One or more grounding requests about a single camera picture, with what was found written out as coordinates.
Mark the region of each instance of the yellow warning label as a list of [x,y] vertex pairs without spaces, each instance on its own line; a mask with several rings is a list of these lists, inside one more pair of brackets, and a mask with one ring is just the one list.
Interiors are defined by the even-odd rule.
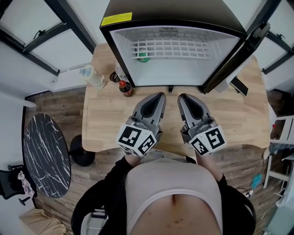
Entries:
[[132,20],[132,12],[104,17],[101,26]]

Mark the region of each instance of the sleeve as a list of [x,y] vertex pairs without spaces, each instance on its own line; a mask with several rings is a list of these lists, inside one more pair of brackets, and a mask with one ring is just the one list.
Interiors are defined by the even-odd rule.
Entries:
[[120,181],[132,168],[123,157],[115,163],[115,166],[104,180],[97,182],[84,193],[78,201],[71,218],[71,227],[75,235],[80,235],[80,228],[87,214],[111,202],[115,197],[114,194]]
[[223,234],[252,235],[256,225],[252,203],[238,190],[227,185],[224,175],[217,183],[221,195]]

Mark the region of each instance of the fridge door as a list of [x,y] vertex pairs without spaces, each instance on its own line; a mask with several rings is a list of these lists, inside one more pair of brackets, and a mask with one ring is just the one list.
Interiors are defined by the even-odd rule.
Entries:
[[270,24],[267,22],[258,25],[248,36],[243,45],[230,58],[226,58],[226,62],[222,63],[211,76],[200,86],[203,93],[210,92],[218,84],[224,81],[234,71],[236,71],[244,62],[256,51],[262,40],[270,29]]

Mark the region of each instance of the red bottle cap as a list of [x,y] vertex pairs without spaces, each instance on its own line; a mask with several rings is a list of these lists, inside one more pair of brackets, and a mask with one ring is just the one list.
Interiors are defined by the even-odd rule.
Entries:
[[127,83],[125,81],[120,81],[119,82],[120,87],[125,87],[126,85],[127,85]]

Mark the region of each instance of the sauce bottle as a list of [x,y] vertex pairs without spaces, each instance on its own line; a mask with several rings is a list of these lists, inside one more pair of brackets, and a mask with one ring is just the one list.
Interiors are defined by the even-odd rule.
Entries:
[[119,90],[124,94],[126,97],[131,97],[134,94],[134,90],[132,86],[125,82],[125,81],[120,81],[119,82]]

